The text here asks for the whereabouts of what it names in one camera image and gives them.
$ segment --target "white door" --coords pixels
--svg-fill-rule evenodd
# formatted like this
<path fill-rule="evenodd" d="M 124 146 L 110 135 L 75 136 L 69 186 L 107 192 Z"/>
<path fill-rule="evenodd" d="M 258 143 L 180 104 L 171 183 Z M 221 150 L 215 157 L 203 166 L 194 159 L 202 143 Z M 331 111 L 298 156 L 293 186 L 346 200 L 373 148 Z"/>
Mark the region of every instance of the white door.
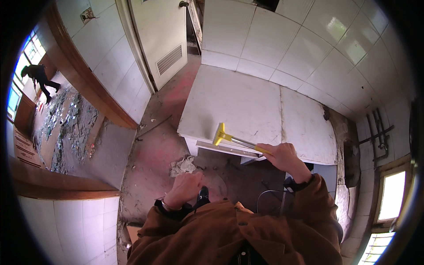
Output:
<path fill-rule="evenodd" d="M 136 30 L 156 87 L 187 63 L 186 7 L 181 0 L 131 0 Z"/>

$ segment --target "bracelet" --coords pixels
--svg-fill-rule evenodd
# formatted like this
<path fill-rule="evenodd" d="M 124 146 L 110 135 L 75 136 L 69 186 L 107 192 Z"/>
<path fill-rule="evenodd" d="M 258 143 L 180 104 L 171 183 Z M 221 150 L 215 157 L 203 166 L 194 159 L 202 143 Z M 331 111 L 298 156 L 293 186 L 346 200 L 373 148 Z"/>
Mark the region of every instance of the bracelet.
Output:
<path fill-rule="evenodd" d="M 180 207 L 179 209 L 174 209 L 174 208 L 172 208 L 172 207 L 170 207 L 170 206 L 168 206 L 165 202 L 163 202 L 163 199 L 161 200 L 161 202 L 162 202 L 162 206 L 165 208 L 165 210 L 167 210 L 168 212 L 169 211 L 179 211 L 179 210 L 181 210 L 183 207 Z"/>

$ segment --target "jacket sleeve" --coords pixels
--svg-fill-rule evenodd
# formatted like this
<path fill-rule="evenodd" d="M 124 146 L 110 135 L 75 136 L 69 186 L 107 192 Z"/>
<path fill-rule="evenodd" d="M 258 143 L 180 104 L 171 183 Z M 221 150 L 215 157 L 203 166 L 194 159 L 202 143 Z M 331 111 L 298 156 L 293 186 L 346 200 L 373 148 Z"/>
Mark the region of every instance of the jacket sleeve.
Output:
<path fill-rule="evenodd" d="M 314 174 L 311 183 L 296 193 L 294 204 L 305 224 L 330 241 L 336 249 L 340 249 L 343 231 L 337 222 L 337 206 L 328 193 L 325 180 L 319 174 Z"/>

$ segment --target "door knob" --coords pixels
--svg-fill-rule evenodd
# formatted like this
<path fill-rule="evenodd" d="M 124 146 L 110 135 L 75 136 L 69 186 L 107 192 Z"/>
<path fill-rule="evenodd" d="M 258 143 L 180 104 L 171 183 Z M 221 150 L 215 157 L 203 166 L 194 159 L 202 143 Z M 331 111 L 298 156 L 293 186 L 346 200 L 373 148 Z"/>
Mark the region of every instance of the door knob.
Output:
<path fill-rule="evenodd" d="M 179 7 L 183 7 L 183 6 L 188 7 L 188 3 L 187 2 L 184 2 L 184 1 L 181 1 L 178 6 Z"/>

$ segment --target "hand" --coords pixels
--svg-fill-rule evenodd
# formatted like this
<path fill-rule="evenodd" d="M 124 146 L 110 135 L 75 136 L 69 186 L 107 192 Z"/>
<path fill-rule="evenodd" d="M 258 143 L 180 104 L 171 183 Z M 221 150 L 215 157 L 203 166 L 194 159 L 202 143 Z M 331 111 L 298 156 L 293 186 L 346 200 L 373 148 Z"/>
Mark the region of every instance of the hand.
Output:
<path fill-rule="evenodd" d="M 175 177 L 174 186 L 163 199 L 163 202 L 173 209 L 179 209 L 184 203 L 195 198 L 202 188 L 203 174 L 197 172 L 182 173 Z"/>
<path fill-rule="evenodd" d="M 311 179 L 311 172 L 296 154 L 294 146 L 290 143 L 282 143 L 277 146 L 267 144 L 257 144 L 260 148 L 268 150 L 272 155 L 264 153 L 263 155 L 276 168 L 288 172 L 293 176 L 296 183 L 308 182 Z"/>

